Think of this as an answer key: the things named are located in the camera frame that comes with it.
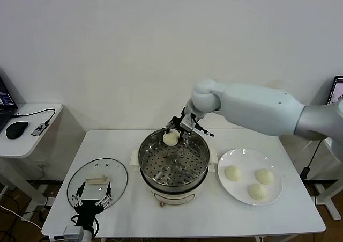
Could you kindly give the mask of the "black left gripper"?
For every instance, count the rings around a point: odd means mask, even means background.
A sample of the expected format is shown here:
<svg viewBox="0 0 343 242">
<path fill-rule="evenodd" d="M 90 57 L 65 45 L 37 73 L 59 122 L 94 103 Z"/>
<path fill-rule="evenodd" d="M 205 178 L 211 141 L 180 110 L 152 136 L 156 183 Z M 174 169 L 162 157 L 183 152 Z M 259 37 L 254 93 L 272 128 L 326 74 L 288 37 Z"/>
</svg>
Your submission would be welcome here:
<svg viewBox="0 0 343 242">
<path fill-rule="evenodd" d="M 84 230 L 94 230 L 93 223 L 96 215 L 102 213 L 112 201 L 111 182 L 108 182 L 104 198 L 99 201 L 95 199 L 81 200 L 85 185 L 84 181 L 76 193 L 71 196 L 72 206 L 77 213 L 76 226 L 81 226 Z"/>
</svg>

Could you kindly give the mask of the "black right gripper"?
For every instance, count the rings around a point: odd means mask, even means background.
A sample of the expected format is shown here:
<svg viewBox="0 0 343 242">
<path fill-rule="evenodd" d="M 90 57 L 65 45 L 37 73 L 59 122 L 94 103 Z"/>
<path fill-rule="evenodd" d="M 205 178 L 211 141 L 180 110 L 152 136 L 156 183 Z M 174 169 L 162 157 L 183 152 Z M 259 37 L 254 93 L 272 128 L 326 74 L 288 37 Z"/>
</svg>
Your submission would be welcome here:
<svg viewBox="0 0 343 242">
<path fill-rule="evenodd" d="M 166 125 L 166 134 L 168 134 L 172 129 L 175 129 L 181 132 L 181 138 L 184 143 L 189 143 L 189 139 L 191 138 L 191 128 L 186 123 L 186 114 L 185 108 L 182 109 L 180 117 L 173 116 L 171 121 L 169 121 Z"/>
</svg>

